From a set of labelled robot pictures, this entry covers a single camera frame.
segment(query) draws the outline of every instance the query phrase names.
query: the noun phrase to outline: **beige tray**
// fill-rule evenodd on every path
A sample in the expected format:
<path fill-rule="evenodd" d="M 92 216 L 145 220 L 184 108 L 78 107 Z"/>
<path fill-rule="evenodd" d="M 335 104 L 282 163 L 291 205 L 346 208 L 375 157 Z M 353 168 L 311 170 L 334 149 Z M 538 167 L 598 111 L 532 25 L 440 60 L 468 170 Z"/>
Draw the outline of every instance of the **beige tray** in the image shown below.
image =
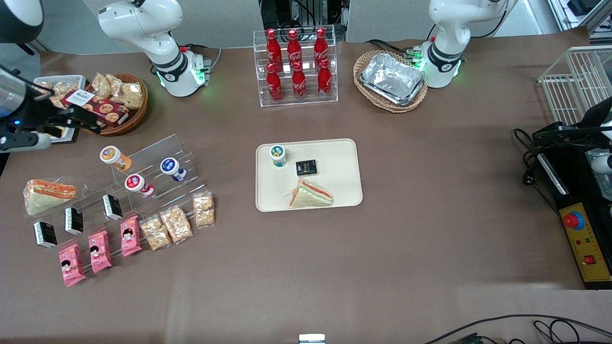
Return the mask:
<path fill-rule="evenodd" d="M 323 208 L 352 207 L 361 203 L 364 195 L 355 141 L 341 138 L 281 143 L 287 154 L 287 164 L 283 167 L 276 167 L 270 158 L 270 148 L 275 144 L 262 144 L 255 152 L 255 206 L 259 211 L 319 209 L 289 207 L 291 191 L 298 180 L 296 162 L 313 159 L 318 174 L 305 179 L 334 196 L 334 203 Z"/>

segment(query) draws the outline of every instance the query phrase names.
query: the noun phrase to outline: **control panel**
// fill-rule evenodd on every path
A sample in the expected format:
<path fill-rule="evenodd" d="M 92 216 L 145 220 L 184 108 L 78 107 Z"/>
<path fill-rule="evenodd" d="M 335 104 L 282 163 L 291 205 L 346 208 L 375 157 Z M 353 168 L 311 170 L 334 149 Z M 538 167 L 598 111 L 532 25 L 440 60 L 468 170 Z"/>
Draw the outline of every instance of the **control panel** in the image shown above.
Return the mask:
<path fill-rule="evenodd" d="M 582 203 L 559 211 L 567 238 L 585 282 L 610 281 L 611 276 Z"/>

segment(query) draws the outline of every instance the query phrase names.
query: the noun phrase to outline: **wicker basket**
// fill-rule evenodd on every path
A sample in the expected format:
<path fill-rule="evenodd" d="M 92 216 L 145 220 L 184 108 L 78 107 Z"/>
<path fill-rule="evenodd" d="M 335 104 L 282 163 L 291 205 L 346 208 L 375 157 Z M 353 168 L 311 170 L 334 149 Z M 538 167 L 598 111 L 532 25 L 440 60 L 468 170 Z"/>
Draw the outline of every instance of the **wicker basket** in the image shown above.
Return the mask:
<path fill-rule="evenodd" d="M 149 100 L 149 92 L 147 91 L 147 86 L 143 83 L 143 81 L 133 76 L 132 74 L 117 73 L 114 76 L 119 78 L 119 80 L 123 81 L 124 83 L 139 83 L 140 84 L 140 89 L 142 90 L 143 95 L 144 95 L 143 106 L 137 110 L 130 110 L 130 118 L 127 120 L 127 122 L 121 124 L 119 127 L 113 128 L 113 127 L 108 126 L 102 129 L 100 131 L 100 135 L 104 135 L 104 136 L 123 135 L 127 132 L 132 131 L 136 127 L 136 125 L 140 123 L 140 121 L 143 120 L 144 114 L 147 112 L 147 101 Z M 91 93 L 95 92 L 94 87 L 91 86 L 91 84 L 85 87 L 85 91 L 88 91 Z"/>
<path fill-rule="evenodd" d="M 412 100 L 412 102 L 407 107 L 399 107 L 396 104 L 392 103 L 389 99 L 386 99 L 385 97 L 365 87 L 359 81 L 359 75 L 368 66 L 368 64 L 372 60 L 372 57 L 374 57 L 374 55 L 376 54 L 381 54 L 381 53 L 390 54 L 391 56 L 396 58 L 398 61 L 403 62 L 405 64 L 409 64 L 408 60 L 406 60 L 405 58 L 401 57 L 400 55 L 396 53 L 391 53 L 389 51 L 384 51 L 384 50 L 369 51 L 368 53 L 363 54 L 359 59 L 357 59 L 357 62 L 355 62 L 355 66 L 353 66 L 353 81 L 355 82 L 357 89 L 359 89 L 359 91 L 363 93 L 363 95 L 369 101 L 371 101 L 372 104 L 376 105 L 377 107 L 381 109 L 385 109 L 389 112 L 404 113 L 404 112 L 408 112 L 414 109 L 415 107 L 417 107 L 417 105 L 421 101 L 423 101 L 423 98 L 425 98 L 425 95 L 427 94 L 427 82 L 423 85 L 419 93 L 415 96 L 415 98 Z"/>

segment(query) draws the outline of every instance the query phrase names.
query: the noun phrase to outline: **foil container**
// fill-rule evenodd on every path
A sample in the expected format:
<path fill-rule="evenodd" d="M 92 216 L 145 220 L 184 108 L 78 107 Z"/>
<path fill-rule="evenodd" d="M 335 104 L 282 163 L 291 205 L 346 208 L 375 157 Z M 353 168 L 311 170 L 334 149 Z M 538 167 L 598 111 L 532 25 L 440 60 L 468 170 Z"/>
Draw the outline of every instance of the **foil container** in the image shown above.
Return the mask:
<path fill-rule="evenodd" d="M 387 53 L 377 54 L 359 75 L 365 87 L 406 107 L 425 84 L 425 74 Z"/>

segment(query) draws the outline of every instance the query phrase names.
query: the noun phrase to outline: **pink snack package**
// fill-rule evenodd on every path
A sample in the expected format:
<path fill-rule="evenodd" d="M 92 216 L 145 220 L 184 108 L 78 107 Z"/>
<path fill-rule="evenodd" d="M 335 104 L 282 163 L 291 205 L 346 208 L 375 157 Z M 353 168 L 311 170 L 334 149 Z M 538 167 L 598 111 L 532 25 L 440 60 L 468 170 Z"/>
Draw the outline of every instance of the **pink snack package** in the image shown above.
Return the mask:
<path fill-rule="evenodd" d="M 62 277 L 66 286 L 71 286 L 85 279 L 80 255 L 81 250 L 79 250 L 78 244 L 71 245 L 59 252 L 59 262 L 62 264 Z"/>
<path fill-rule="evenodd" d="M 101 231 L 89 237 L 89 254 L 91 256 L 91 269 L 94 272 L 113 266 L 106 231 Z"/>
<path fill-rule="evenodd" d="M 121 253 L 127 257 L 140 250 L 140 225 L 136 215 L 121 222 Z"/>

